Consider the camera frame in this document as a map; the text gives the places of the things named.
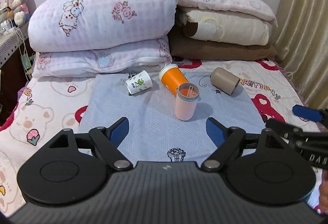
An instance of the person's hand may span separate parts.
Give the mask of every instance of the person's hand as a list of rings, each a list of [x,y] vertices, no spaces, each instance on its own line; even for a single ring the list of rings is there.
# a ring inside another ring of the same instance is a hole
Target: person's hand
[[[328,214],[328,170],[322,170],[319,194],[319,209],[321,213]]]

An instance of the beige cup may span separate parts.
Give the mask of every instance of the beige cup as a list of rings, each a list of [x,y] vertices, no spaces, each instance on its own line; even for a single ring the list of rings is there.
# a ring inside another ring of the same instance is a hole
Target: beige cup
[[[223,68],[216,68],[211,75],[211,83],[231,95],[237,88],[240,78]]]

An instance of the blue patterned mat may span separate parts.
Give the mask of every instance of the blue patterned mat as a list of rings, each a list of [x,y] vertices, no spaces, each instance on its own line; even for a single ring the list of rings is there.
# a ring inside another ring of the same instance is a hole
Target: blue patterned mat
[[[249,133],[260,133],[265,128],[241,85],[229,96],[211,84],[209,72],[184,73],[189,82],[199,88],[200,98],[194,116],[181,121],[174,114],[175,96],[159,81],[158,73],[149,75],[153,87],[132,96],[124,82],[133,75],[97,75],[79,132],[109,127],[121,117],[127,117],[130,131],[118,149],[134,165],[139,160],[201,164],[216,150],[205,130],[208,117]]]

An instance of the metal screw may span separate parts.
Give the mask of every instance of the metal screw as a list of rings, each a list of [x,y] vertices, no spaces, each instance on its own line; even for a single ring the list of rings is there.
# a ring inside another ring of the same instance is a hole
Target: metal screw
[[[117,160],[114,162],[114,166],[116,168],[127,168],[129,165],[130,165],[130,162],[127,160],[123,160],[123,159]]]
[[[206,160],[204,162],[204,166],[207,168],[218,168],[220,166],[220,162],[217,160]]]

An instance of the pink cup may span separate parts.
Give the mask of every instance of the pink cup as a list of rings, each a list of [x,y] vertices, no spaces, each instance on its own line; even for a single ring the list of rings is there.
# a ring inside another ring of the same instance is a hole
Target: pink cup
[[[178,119],[186,121],[192,118],[195,112],[199,90],[192,83],[183,83],[177,88],[175,100],[175,115]]]

